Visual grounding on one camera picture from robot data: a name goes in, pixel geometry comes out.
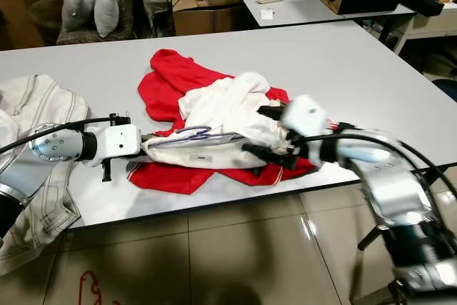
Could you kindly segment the printed cardboard box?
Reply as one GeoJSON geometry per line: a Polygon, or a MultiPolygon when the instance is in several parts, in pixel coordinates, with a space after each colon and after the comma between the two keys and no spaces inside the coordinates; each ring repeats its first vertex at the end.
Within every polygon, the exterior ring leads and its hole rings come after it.
{"type": "Polygon", "coordinates": [[[175,35],[228,33],[246,25],[242,0],[172,0],[175,35]]]}

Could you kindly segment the red garment white piping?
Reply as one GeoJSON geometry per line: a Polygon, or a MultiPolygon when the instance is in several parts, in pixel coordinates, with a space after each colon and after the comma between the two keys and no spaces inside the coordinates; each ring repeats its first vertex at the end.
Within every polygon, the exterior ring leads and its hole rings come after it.
{"type": "MultiPolygon", "coordinates": [[[[185,119],[179,113],[179,99],[193,89],[211,85],[222,74],[197,64],[193,58],[181,56],[177,51],[161,49],[150,60],[151,72],[140,80],[138,93],[146,105],[151,119],[170,123],[171,128],[156,132],[157,136],[171,134],[185,128],[185,119]]],[[[215,174],[248,186],[272,186],[280,181],[291,180],[310,174],[318,167],[307,159],[297,159],[294,169],[268,164],[248,170],[195,169],[172,164],[139,164],[131,168],[128,180],[140,189],[163,191],[172,194],[192,194],[215,174]]]]}

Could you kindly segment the grey pillow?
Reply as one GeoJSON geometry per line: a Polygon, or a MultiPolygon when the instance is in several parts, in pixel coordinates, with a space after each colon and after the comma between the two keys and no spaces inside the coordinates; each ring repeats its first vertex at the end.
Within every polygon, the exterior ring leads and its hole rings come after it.
{"type": "Polygon", "coordinates": [[[61,7],[61,28],[75,31],[82,28],[94,15],[96,0],[64,0],[61,7]]]}
{"type": "Polygon", "coordinates": [[[95,0],[94,22],[101,38],[114,32],[120,17],[119,0],[95,0]]]}

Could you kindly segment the dark teal round stool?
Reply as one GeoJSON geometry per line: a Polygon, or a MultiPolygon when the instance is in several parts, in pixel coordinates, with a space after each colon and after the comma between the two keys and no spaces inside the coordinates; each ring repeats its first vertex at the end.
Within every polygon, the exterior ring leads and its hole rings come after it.
{"type": "Polygon", "coordinates": [[[457,102],[457,80],[455,79],[434,79],[432,84],[443,91],[448,97],[457,102]]]}

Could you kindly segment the purple plastic hanger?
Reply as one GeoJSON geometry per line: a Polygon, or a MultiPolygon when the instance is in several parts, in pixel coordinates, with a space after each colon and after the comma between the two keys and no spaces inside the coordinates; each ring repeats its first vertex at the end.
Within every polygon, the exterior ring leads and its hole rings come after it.
{"type": "Polygon", "coordinates": [[[210,131],[212,131],[211,126],[186,126],[186,128],[175,131],[171,138],[147,143],[146,148],[152,149],[176,144],[186,147],[206,147],[231,142],[238,138],[238,134],[234,132],[211,133],[210,131]]]}

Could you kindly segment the red plastic hanger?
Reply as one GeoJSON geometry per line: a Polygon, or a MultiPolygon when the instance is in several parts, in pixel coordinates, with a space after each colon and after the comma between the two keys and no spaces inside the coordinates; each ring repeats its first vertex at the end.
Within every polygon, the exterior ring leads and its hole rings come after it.
{"type": "Polygon", "coordinates": [[[79,276],[77,292],[78,305],[119,305],[118,301],[105,302],[101,283],[91,270],[83,272],[79,276]]]}

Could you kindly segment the large cardboard box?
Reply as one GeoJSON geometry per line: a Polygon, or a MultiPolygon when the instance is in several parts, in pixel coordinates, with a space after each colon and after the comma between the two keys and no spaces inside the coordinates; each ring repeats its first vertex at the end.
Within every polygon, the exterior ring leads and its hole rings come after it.
{"type": "Polygon", "coordinates": [[[39,30],[29,17],[29,8],[39,0],[0,0],[0,49],[29,49],[45,46],[39,30]]]}

